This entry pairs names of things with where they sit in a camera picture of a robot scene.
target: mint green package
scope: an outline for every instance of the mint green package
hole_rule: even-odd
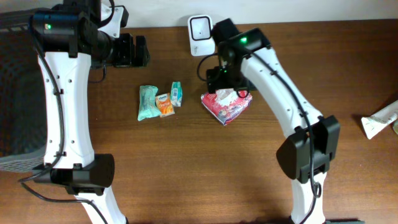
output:
[[[181,106],[182,102],[182,88],[180,82],[173,82],[172,90],[170,92],[170,101],[173,106]]]
[[[156,86],[139,87],[138,121],[142,121],[145,118],[154,118],[162,114],[155,105],[156,93]]]

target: wood grain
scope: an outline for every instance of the wood grain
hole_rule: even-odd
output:
[[[260,27],[300,91],[341,123],[336,159],[324,186],[327,219],[398,220],[398,146],[392,128],[367,140],[359,118],[398,100],[398,21],[297,22]],[[90,85],[90,135],[96,153],[116,160],[118,205],[131,223],[237,223],[287,218],[290,180],[275,152],[284,137],[258,92],[250,108],[223,127],[200,104],[206,86],[186,27],[124,30],[145,35],[147,68],[108,69]],[[216,65],[212,59],[203,70]],[[91,71],[90,79],[101,71]],[[166,118],[137,121],[139,86],[167,93],[181,81],[183,106]],[[81,205],[43,202],[0,172],[0,223],[90,223]],[[31,184],[53,198],[63,189]]]

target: wall-mounted sensor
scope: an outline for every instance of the wall-mounted sensor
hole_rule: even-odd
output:
[[[188,19],[189,43],[193,56],[209,55],[215,51],[215,43],[211,38],[210,31],[213,22],[210,16],[200,15],[191,16]]]

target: white robotic arm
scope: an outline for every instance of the white robotic arm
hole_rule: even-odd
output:
[[[289,76],[285,73],[282,65],[279,63],[273,48],[261,48],[254,52],[264,61],[273,66],[273,69],[278,72],[281,78],[288,83],[289,87],[294,91],[297,98],[302,103],[304,110],[307,112],[307,117],[310,124],[313,125],[319,122],[319,117],[322,117],[321,112],[315,109],[299,92],[297,87],[291,81]],[[286,89],[280,80],[270,75],[270,70],[265,67],[256,57],[244,58],[241,64],[241,73],[254,84],[262,97],[270,106],[272,112],[276,115],[280,126],[284,132],[285,137],[295,133],[296,127],[305,129],[307,124],[303,119],[297,104],[292,98],[292,95]],[[323,181],[325,180],[326,172],[317,174],[314,179],[319,182],[323,188]],[[292,180],[293,190],[293,210],[291,219],[294,223],[300,223],[311,209],[313,194],[311,190],[310,181],[305,184],[298,180]],[[317,199],[315,208],[312,214],[308,217],[306,223],[324,223],[325,216],[322,210],[322,195]]]
[[[240,33],[227,19],[217,23],[211,34],[218,46],[220,67],[207,70],[209,92],[222,88],[259,90],[286,137],[277,158],[292,179],[294,207],[290,218],[296,224],[324,223],[322,188],[335,156],[340,125],[333,116],[323,118],[304,98],[259,29]]]
[[[91,67],[91,56],[78,54],[77,58],[69,58],[67,52],[47,52],[45,59],[53,74],[56,74],[58,89],[61,92],[63,117],[65,122],[65,155],[54,166],[55,169],[72,170],[76,164],[81,168],[94,162],[94,150],[88,130],[87,83]],[[51,164],[60,145],[60,125],[57,98],[49,74],[39,59],[45,85],[47,107],[47,148],[45,164]],[[126,223],[126,217],[120,212],[112,187],[106,187],[102,195],[78,193],[79,200],[92,201],[108,223]],[[83,203],[93,223],[104,223],[94,208]]]
[[[37,11],[30,20],[45,85],[47,148],[44,164],[22,186],[48,202],[82,203],[93,223],[128,223],[112,192],[114,159],[95,154],[88,130],[87,85],[91,68],[145,67],[146,40],[120,34],[128,20],[123,6],[100,0],[64,0],[51,10]],[[65,187],[76,200],[46,198],[25,182]]]

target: black cable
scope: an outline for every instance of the black cable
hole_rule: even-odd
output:
[[[239,46],[235,46],[235,45],[231,45],[231,44],[230,44],[230,46],[232,48],[236,48],[238,50],[242,50],[242,51],[246,52],[247,54],[253,55],[268,70],[270,70],[271,75],[275,75],[275,77],[278,78],[278,80],[286,87],[286,89],[292,95],[294,101],[296,102],[296,104],[298,106],[298,109],[300,110],[301,114],[304,117],[305,123],[307,124],[308,134],[309,134],[309,138],[310,138],[310,184],[311,184],[311,190],[312,190],[312,194],[313,194],[313,202],[312,202],[312,206],[311,206],[311,209],[310,209],[309,213],[303,219],[303,221],[300,222],[300,224],[303,224],[308,219],[308,217],[312,214],[313,209],[315,208],[315,203],[316,203],[317,198],[320,198],[321,195],[322,195],[322,187],[321,187],[320,183],[314,181],[314,173],[313,173],[313,171],[314,171],[313,161],[314,161],[314,154],[315,154],[314,145],[313,145],[314,135],[313,135],[311,123],[310,123],[310,121],[308,119],[307,113],[303,109],[303,107],[302,107],[302,105],[300,103],[300,100],[297,98],[296,94],[294,93],[293,89],[289,86],[289,84],[287,84],[287,82],[278,74],[278,72],[276,70],[272,69],[272,67],[267,62],[265,62],[260,56],[258,56],[258,54],[254,53],[253,51],[251,51],[251,50],[249,50],[249,49],[247,49],[245,47],[239,47]]]
[[[105,78],[106,78],[106,64],[104,62],[104,65],[103,65],[103,68],[102,68],[102,79],[98,80],[98,81],[90,81],[90,80],[88,80],[88,83],[91,83],[91,84],[100,83],[100,82],[104,81]]]
[[[248,90],[247,90],[245,96],[241,96],[241,94],[239,93],[239,90],[236,90],[236,94],[238,94],[238,97],[239,97],[239,98],[243,98],[243,99],[244,99],[244,98],[246,98],[246,97],[249,96],[249,93],[250,93],[250,82],[249,82],[248,79],[246,79],[246,87],[248,88]]]
[[[101,28],[101,27],[104,27],[104,26],[108,25],[108,23],[111,22],[111,20],[113,18],[114,1],[113,0],[109,0],[109,2],[111,3],[111,9],[112,9],[111,15],[108,18],[104,19],[103,21],[99,22],[99,27],[98,28]]]
[[[204,82],[214,82],[214,81],[216,81],[216,80],[220,77],[220,73],[221,73],[221,72],[220,72],[220,71],[221,71],[221,61],[220,61],[220,59],[218,59],[218,65],[219,65],[220,70],[218,71],[217,76],[214,77],[213,79],[211,79],[211,80],[204,79],[204,78],[202,78],[202,77],[200,76],[200,72],[199,72],[200,65],[201,65],[206,59],[208,59],[208,58],[210,58],[210,57],[212,57],[212,56],[217,56],[217,55],[218,55],[218,53],[213,53],[213,54],[211,54],[211,55],[207,55],[206,57],[204,57],[204,58],[202,58],[202,59],[200,60],[200,62],[199,62],[199,64],[198,64],[198,67],[197,67],[197,76],[198,76],[198,78],[199,78],[201,81],[204,81]]]
[[[51,79],[51,83],[54,87],[54,95],[57,99],[57,105],[58,105],[58,117],[59,117],[59,122],[60,122],[60,149],[58,150],[57,154],[55,155],[55,159],[54,161],[47,166],[44,170],[29,176],[29,177],[25,177],[22,178],[20,180],[18,180],[18,182],[23,183],[23,182],[27,182],[30,180],[33,180],[37,177],[41,177],[44,174],[50,172],[54,166],[57,164],[57,162],[61,159],[61,156],[63,155],[63,148],[65,146],[65,127],[63,125],[63,110],[62,110],[62,102],[61,102],[61,96],[60,96],[60,91],[57,85],[57,81],[55,81],[55,77],[53,75],[53,73],[51,72],[51,69],[47,63],[47,61],[44,59],[44,54],[41,51],[41,48],[39,47],[38,44],[38,40],[35,38],[35,36],[33,35],[33,39],[34,39],[34,49],[37,52],[37,55],[39,56],[40,60],[42,61],[42,63],[44,64],[44,67],[47,71],[47,73],[49,74],[49,77]]]
[[[44,59],[44,53],[42,51],[42,48],[39,46],[39,41],[36,39],[33,30],[30,30],[32,37],[33,37],[33,42],[34,42],[34,50],[37,52],[37,55],[39,56],[39,59],[43,63],[50,79],[52,82],[52,85],[54,87],[54,95],[57,99],[57,106],[58,106],[58,115],[59,115],[59,121],[60,121],[60,149],[58,150],[57,154],[55,155],[54,161],[47,166],[44,170],[38,172],[37,174],[34,174],[30,177],[25,177],[22,179],[19,179],[18,182],[21,183],[21,186],[25,188],[28,192],[31,194],[35,195],[39,199],[42,199],[46,202],[58,202],[58,203],[87,203],[88,205],[91,205],[94,210],[98,213],[98,215],[101,217],[102,221],[105,224],[108,224],[106,221],[105,217],[101,213],[101,211],[98,209],[98,207],[93,203],[91,200],[59,200],[59,199],[52,199],[52,198],[47,198],[44,197],[43,195],[37,193],[35,190],[31,189],[25,182],[28,182],[30,180],[33,180],[37,177],[41,177],[48,172],[52,170],[52,168],[57,164],[57,162],[61,159],[61,156],[63,155],[63,148],[65,146],[65,127],[63,123],[63,110],[62,110],[62,102],[61,102],[61,96],[60,96],[60,91],[57,85],[57,82],[55,81],[55,77],[47,63],[47,61]]]
[[[44,200],[46,202],[53,202],[53,203],[87,203],[89,205],[91,205],[94,210],[99,214],[99,216],[101,217],[102,221],[104,221],[105,224],[108,224],[108,222],[106,221],[104,215],[101,213],[101,211],[98,209],[98,207],[93,203],[92,200],[60,200],[60,199],[52,199],[52,198],[48,198],[48,197],[44,197],[43,195],[37,193],[36,191],[34,191],[33,189],[31,189],[28,185],[26,185],[25,183],[21,183],[21,185],[23,186],[23,188],[25,188],[28,192],[30,192],[32,195],[35,195],[36,197],[38,197],[41,200]]]

